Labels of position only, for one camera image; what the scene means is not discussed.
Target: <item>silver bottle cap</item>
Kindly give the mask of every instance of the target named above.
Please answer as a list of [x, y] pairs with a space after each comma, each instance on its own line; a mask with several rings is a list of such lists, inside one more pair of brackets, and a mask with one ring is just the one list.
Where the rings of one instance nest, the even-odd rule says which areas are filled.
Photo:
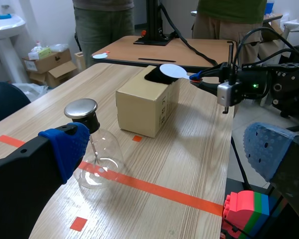
[[64, 108], [64, 114], [70, 119], [82, 119], [96, 111], [98, 104], [93, 99], [79, 99]]

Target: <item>green pants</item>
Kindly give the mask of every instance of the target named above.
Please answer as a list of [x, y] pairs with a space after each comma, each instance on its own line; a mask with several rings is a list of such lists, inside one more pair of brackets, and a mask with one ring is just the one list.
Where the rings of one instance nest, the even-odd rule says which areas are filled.
[[124, 11], [95, 11], [74, 8], [76, 32], [86, 68], [94, 63], [92, 54], [123, 36], [134, 35], [133, 8]]

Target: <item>person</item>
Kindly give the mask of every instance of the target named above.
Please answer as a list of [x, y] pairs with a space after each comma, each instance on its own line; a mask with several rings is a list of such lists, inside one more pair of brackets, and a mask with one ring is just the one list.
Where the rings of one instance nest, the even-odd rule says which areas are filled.
[[[224, 39], [237, 44], [251, 30], [261, 27], [266, 0], [199, 0], [193, 38]], [[239, 55], [240, 64], [257, 59], [261, 31], [247, 40]]]
[[73, 4], [86, 68], [94, 64], [94, 52], [134, 35], [133, 0], [73, 0]]

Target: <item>toy building block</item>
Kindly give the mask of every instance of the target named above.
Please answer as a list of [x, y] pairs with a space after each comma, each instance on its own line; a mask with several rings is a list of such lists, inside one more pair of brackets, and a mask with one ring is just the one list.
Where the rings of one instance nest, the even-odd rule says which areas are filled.
[[223, 212], [222, 229], [232, 237], [245, 239], [247, 236], [234, 230], [225, 219], [245, 233], [254, 236], [269, 215], [268, 196], [253, 191], [242, 191], [227, 195]]

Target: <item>khaki pants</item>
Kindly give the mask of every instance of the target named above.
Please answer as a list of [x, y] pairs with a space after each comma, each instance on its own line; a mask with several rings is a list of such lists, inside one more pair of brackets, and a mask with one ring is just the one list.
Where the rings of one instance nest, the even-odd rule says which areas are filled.
[[[249, 31], [261, 26], [262, 23], [232, 23], [197, 13], [193, 30], [193, 38], [232, 40], [238, 45]], [[260, 31], [255, 32], [245, 41], [245, 44], [239, 54], [240, 65], [255, 62], [258, 55], [260, 41]]]
[[122, 38], [134, 35], [133, 9], [94, 11], [74, 8], [76, 32], [86, 68], [94, 65], [92, 54]]

